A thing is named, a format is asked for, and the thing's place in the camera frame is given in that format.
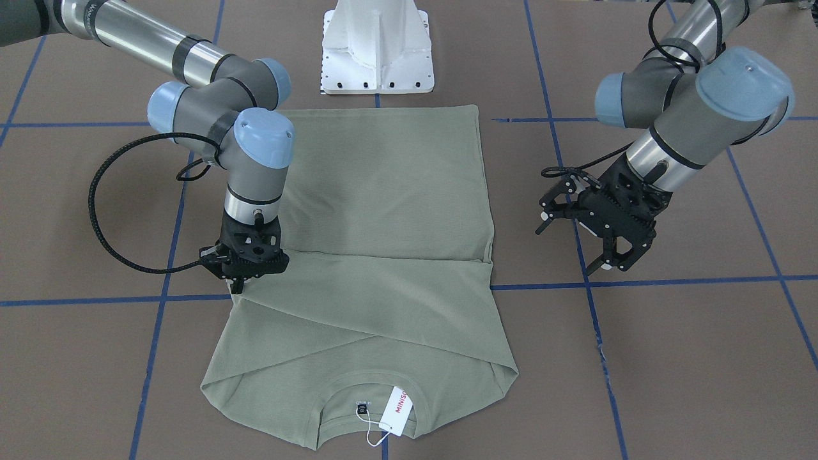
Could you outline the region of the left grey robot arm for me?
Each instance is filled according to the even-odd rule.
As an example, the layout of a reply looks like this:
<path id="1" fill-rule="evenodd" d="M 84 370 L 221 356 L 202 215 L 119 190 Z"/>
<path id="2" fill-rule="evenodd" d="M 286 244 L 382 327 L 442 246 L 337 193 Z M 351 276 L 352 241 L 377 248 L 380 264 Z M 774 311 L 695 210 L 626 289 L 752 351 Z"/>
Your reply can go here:
<path id="1" fill-rule="evenodd" d="M 796 102 L 792 82 L 775 64 L 725 38 L 763 1 L 695 1 L 629 73 L 607 75 L 595 96 L 601 123 L 641 128 L 637 140 L 611 153 L 599 177 L 588 165 L 550 167 L 558 178 L 539 201 L 542 233 L 558 219 L 575 220 L 601 238 L 585 268 L 626 271 L 651 248 L 656 217 L 678 191 L 728 146 L 764 136 Z"/>

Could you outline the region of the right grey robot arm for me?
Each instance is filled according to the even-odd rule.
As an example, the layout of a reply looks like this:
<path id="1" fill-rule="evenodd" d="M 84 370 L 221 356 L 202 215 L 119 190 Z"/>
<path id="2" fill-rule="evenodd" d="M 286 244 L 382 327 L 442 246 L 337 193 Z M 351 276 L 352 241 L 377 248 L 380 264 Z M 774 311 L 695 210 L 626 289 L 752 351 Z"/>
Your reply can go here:
<path id="1" fill-rule="evenodd" d="M 155 133 L 117 149 L 91 180 L 91 227 L 111 256 L 156 273 L 111 247 L 96 215 L 96 190 L 127 151 L 167 139 L 199 155 L 199 165 L 228 172 L 219 239 L 199 251 L 196 266 L 225 280 L 233 295 L 242 294 L 249 280 L 286 271 L 289 257 L 281 248 L 278 213 L 294 157 L 295 127 L 277 111 L 291 93 L 282 64 L 245 60 L 125 1 L 3 1 L 1 12 L 4 47 L 70 34 L 122 50 L 173 78 L 147 103 Z"/>

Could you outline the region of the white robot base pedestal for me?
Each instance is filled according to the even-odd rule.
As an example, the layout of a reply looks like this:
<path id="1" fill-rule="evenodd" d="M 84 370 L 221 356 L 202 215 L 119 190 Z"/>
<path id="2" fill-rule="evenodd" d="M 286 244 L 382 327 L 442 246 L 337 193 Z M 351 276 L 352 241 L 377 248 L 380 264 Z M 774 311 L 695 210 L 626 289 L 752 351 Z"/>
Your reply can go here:
<path id="1" fill-rule="evenodd" d="M 323 94 L 433 91 L 429 15 L 414 1 L 339 1 L 322 26 Z"/>

